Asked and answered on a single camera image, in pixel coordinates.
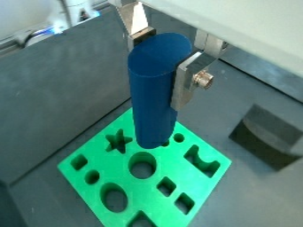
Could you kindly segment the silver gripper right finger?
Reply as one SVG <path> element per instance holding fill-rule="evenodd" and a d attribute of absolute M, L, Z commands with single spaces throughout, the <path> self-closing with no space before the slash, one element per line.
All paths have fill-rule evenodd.
<path fill-rule="evenodd" d="M 209 68 L 225 54 L 229 43 L 202 29 L 197 30 L 194 46 L 198 51 L 177 67 L 171 107 L 181 111 L 194 97 L 194 90 L 207 90 L 214 82 Z"/>

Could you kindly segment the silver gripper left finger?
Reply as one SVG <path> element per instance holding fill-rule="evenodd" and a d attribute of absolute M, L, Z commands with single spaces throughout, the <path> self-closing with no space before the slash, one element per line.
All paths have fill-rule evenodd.
<path fill-rule="evenodd" d="M 157 29 L 150 26 L 142 2 L 119 1 L 117 7 L 127 31 L 129 49 L 133 51 L 137 45 L 157 35 Z"/>

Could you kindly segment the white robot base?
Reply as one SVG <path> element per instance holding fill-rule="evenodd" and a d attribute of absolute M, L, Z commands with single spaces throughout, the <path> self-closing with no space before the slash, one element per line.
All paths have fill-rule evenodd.
<path fill-rule="evenodd" d="M 0 0 L 0 53 L 101 16 L 110 0 Z"/>

